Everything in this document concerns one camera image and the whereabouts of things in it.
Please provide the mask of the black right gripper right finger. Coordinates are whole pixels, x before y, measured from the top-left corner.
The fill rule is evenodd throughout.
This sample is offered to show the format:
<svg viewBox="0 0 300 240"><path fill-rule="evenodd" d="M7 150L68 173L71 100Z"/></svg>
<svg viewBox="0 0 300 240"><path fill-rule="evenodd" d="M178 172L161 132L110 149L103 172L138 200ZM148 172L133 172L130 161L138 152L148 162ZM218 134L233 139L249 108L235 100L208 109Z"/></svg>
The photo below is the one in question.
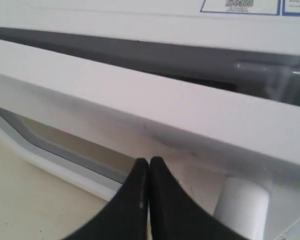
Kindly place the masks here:
<svg viewBox="0 0 300 240"><path fill-rule="evenodd" d="M154 240L243 238L196 204L158 156L149 164L149 212Z"/></svg>

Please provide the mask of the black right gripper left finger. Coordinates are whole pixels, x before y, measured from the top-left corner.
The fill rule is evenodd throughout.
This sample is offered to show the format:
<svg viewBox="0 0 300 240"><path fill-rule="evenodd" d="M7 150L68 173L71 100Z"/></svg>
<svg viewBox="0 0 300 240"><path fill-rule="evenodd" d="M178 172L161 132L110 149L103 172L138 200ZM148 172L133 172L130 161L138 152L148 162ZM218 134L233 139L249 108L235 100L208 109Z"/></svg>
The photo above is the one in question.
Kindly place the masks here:
<svg viewBox="0 0 300 240"><path fill-rule="evenodd" d="M115 196L66 240L145 240L148 223L148 162L137 158Z"/></svg>

